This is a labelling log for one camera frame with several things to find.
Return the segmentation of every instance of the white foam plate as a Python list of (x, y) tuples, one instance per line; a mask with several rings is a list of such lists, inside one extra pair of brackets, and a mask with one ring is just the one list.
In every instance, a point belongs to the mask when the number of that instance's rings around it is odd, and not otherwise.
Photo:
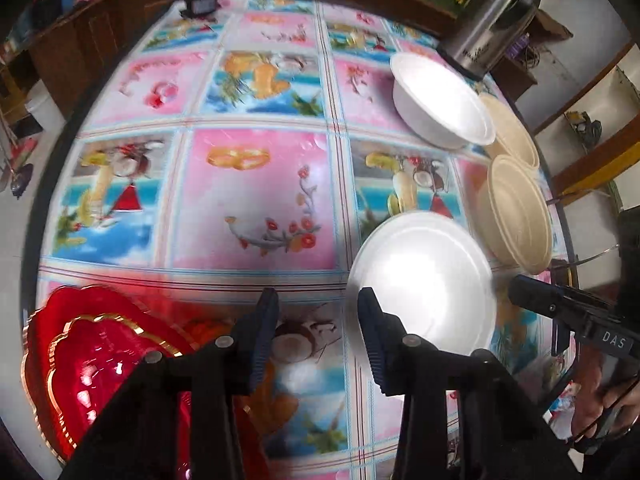
[(358, 293), (373, 288), (384, 312), (440, 350), (469, 355), (488, 348), (496, 301), (482, 249), (453, 220), (428, 211), (393, 216), (365, 241), (347, 284), (345, 330), (370, 370), (358, 322)]

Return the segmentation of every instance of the table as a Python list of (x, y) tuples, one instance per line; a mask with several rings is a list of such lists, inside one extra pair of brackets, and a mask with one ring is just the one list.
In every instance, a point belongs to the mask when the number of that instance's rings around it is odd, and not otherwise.
[[(388, 477), (402, 399), (367, 379), (341, 319), (350, 265), (396, 210), (403, 168), (418, 208), (452, 218), (485, 250), (498, 283), (491, 350), (533, 398), (549, 390), (575, 348), (551, 358), (550, 322), (506, 299), (518, 269), (501, 266), (473, 219), (489, 158), (479, 146), (428, 145), (393, 105), (390, 56), (445, 64), (437, 40), (321, 2), (220, 3), (199, 21), (174, 3), (102, 88), (50, 200), (32, 308), (60, 285), (101, 283), (203, 342), (274, 286), (283, 323), (250, 400), (274, 471)], [(469, 84), (504, 99), (490, 76)], [(550, 198), (542, 172), (538, 183)], [(553, 254), (567, 258), (561, 211), (549, 211)]]

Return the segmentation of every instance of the white foam bowl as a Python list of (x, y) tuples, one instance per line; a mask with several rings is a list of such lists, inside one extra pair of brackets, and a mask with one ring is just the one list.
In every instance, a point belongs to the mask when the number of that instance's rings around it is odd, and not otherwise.
[(494, 142), (491, 116), (458, 74), (410, 52), (393, 55), (391, 72), (396, 110), (417, 135), (448, 150)]
[(440, 350), (488, 348), (495, 327), (492, 274), (482, 249), (453, 220), (410, 211), (380, 225), (360, 248), (346, 292), (345, 332), (370, 370), (358, 322), (358, 293), (370, 286), (382, 310)]

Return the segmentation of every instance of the human hand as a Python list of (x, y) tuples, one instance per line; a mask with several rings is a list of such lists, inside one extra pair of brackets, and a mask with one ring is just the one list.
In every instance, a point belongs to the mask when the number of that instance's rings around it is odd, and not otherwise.
[[(571, 421), (573, 436), (581, 433), (601, 414), (604, 408), (609, 408), (616, 399), (623, 395), (634, 380), (625, 381), (607, 390), (604, 395), (599, 391), (602, 380), (602, 353), (590, 346), (583, 345), (580, 348), (580, 360), (575, 373), (574, 382), (580, 384), (580, 390), (575, 397), (574, 418)], [(616, 421), (610, 432), (617, 433), (620, 430), (631, 427), (640, 415), (640, 384), (631, 390), (620, 400), (618, 406), (622, 406)], [(593, 426), (584, 436), (591, 438), (597, 430)]]

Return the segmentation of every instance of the screw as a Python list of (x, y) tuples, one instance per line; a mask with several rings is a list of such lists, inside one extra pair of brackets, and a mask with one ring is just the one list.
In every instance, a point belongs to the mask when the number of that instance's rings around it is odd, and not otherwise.
[(410, 347), (420, 346), (420, 336), (407, 334), (402, 338), (402, 344)]
[(229, 335), (221, 335), (216, 339), (216, 346), (218, 348), (229, 348), (234, 343), (234, 339)]
[(160, 362), (161, 359), (162, 352), (158, 350), (153, 350), (145, 355), (145, 362), (149, 363), (150, 365)]

